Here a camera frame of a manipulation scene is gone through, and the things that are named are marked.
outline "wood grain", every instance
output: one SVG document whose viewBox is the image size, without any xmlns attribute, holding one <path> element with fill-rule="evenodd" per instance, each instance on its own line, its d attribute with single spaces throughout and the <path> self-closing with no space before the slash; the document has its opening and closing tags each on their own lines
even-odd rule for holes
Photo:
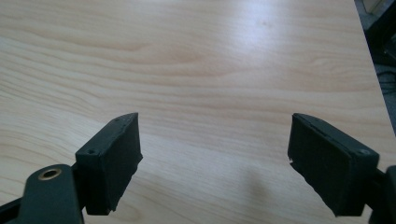
<svg viewBox="0 0 396 224">
<path fill-rule="evenodd" d="M 353 1 L 0 2 L 0 203 L 130 112 L 145 158 L 87 223 L 367 223 L 289 166 L 294 112 L 396 163 Z"/>
</svg>

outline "light wood grain surface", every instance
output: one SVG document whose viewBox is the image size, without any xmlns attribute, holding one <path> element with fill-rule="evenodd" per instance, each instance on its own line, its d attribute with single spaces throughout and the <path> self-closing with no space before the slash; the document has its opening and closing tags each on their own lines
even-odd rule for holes
<svg viewBox="0 0 396 224">
<path fill-rule="evenodd" d="M 294 112 L 396 163 L 352 0 L 0 2 L 0 203 L 131 112 L 144 159 L 87 223 L 367 223 L 290 167 Z"/>
</svg>

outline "black plastic bracket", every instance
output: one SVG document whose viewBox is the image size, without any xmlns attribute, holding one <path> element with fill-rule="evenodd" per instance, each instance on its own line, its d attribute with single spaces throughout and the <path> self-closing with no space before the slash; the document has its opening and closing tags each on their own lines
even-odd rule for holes
<svg viewBox="0 0 396 224">
<path fill-rule="evenodd" d="M 336 216 L 361 216 L 368 204 L 370 223 L 396 223 L 396 167 L 383 174 L 372 149 L 324 120 L 294 114 L 288 155 Z"/>
<path fill-rule="evenodd" d="M 0 207 L 0 223 L 80 224 L 84 207 L 106 216 L 142 159 L 137 113 L 115 118 L 76 153 L 72 167 L 52 165 L 30 175 L 23 197 Z"/>
</svg>

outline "black rubber pad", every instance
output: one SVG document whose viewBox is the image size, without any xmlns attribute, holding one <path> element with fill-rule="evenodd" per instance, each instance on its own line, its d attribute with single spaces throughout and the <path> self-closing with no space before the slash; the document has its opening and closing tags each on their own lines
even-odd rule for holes
<svg viewBox="0 0 396 224">
<path fill-rule="evenodd" d="M 108 215 L 115 211 L 142 159 L 137 113 L 111 120 L 88 141 L 76 153 L 87 213 Z"/>
<path fill-rule="evenodd" d="M 361 215 L 364 187 L 379 161 L 375 151 L 321 119 L 294 114 L 288 155 L 336 216 Z"/>
</svg>

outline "screw hole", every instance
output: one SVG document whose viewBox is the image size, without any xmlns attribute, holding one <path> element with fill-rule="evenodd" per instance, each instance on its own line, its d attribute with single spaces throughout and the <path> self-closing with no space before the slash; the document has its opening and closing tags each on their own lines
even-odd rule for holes
<svg viewBox="0 0 396 224">
<path fill-rule="evenodd" d="M 56 176 L 60 175 L 62 172 L 61 169 L 55 168 L 55 169 L 49 169 L 44 171 L 38 176 L 39 180 L 51 180 L 55 178 Z"/>
</svg>

